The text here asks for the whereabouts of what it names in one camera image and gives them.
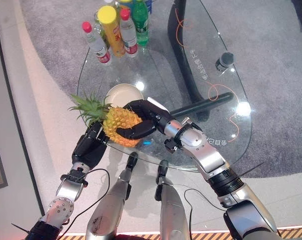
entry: pineapple leaves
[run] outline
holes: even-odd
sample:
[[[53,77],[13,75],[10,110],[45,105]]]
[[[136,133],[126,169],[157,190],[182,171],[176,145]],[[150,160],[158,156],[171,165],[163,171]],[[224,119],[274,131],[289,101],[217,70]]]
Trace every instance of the pineapple leaves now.
[[[103,99],[103,102],[100,102],[95,97],[95,92],[92,92],[90,96],[87,96],[86,93],[84,93],[84,97],[80,97],[74,94],[71,94],[72,98],[76,102],[76,106],[72,106],[69,108],[69,110],[79,110],[80,115],[77,117],[82,117],[85,121],[85,123],[88,125],[91,125],[95,122],[102,122],[106,118],[106,114],[109,112],[109,109],[112,107],[111,104],[105,104],[105,99],[107,96]]]

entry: glass table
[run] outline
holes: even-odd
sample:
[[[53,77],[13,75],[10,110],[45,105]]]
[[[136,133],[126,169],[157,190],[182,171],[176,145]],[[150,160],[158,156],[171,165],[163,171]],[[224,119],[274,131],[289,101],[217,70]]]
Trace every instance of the glass table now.
[[[230,163],[246,151],[251,138],[250,107],[233,65],[219,71],[216,62],[227,48],[200,0],[155,1],[150,15],[149,43],[134,58],[123,56],[108,65],[87,53],[78,82],[78,95],[95,92],[102,100],[120,83],[136,86],[152,97],[178,121],[186,116],[197,123],[209,144]],[[135,148],[108,145],[154,164],[169,161],[170,167],[197,171],[181,150],[171,154],[164,146],[166,136],[155,132]]]

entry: plate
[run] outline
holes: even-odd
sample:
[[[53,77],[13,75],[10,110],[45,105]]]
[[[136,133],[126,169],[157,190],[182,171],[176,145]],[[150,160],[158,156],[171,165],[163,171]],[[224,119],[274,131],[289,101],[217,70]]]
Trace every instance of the plate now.
[[[112,107],[124,107],[127,103],[144,99],[142,93],[133,85],[122,83],[112,87],[106,94],[105,103]]]

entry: yellow black stripe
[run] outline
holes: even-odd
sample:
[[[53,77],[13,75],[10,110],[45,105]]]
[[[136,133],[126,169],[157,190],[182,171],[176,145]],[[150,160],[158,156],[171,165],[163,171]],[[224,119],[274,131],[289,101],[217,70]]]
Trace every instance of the yellow black stripe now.
[[[284,229],[284,230],[279,230],[280,234],[282,235],[283,239],[293,239],[293,238],[302,238],[302,227],[301,228],[296,228],[296,229]],[[135,235],[137,237],[143,237],[144,239],[148,240],[160,240],[160,235],[159,234],[141,234],[141,235]],[[232,240],[232,236],[229,232],[207,232],[203,234],[197,234],[193,233],[192,234],[192,239],[193,240]],[[61,240],[85,240],[84,236],[65,236]]]

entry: white floor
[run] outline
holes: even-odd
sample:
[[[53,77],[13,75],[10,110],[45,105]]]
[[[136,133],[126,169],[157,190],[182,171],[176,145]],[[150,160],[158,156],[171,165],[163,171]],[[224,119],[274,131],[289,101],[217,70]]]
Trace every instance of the white floor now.
[[[76,120],[76,112],[67,110],[73,103],[58,88],[39,59],[18,0],[0,0],[0,35],[25,142],[43,205],[47,206],[55,195],[60,176],[72,166],[71,153],[85,126],[81,120]],[[99,167],[110,171],[111,184],[125,166],[126,159],[127,156],[107,150]],[[156,172],[157,166],[138,162],[119,232],[159,231],[160,203],[154,200]],[[103,175],[95,172],[88,176],[89,186],[76,202],[74,216],[103,194],[106,189],[101,182],[105,180]],[[197,188],[218,205],[215,194],[199,174],[170,169],[168,177],[182,197],[187,187]],[[244,181],[266,205],[279,227],[302,225],[302,173]],[[188,192],[187,197],[194,208],[193,230],[226,229],[222,212],[194,192]],[[190,208],[184,199],[183,203],[189,214]],[[70,232],[85,232],[92,211],[79,217]]]

